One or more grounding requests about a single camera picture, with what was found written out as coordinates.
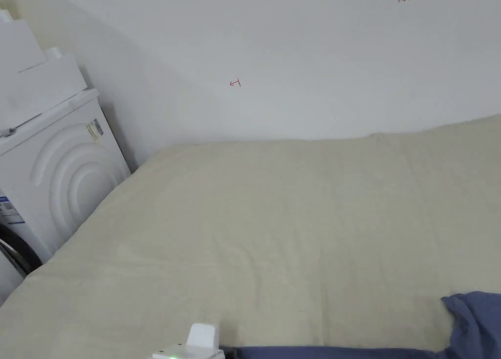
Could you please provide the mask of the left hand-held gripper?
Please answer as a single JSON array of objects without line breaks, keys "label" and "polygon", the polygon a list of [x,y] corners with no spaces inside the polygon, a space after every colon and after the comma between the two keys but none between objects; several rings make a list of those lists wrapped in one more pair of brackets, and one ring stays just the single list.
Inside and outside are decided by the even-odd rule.
[{"label": "left hand-held gripper", "polygon": [[157,352],[152,359],[233,359],[235,349],[220,345],[220,326],[194,323],[186,343],[174,344]]}]

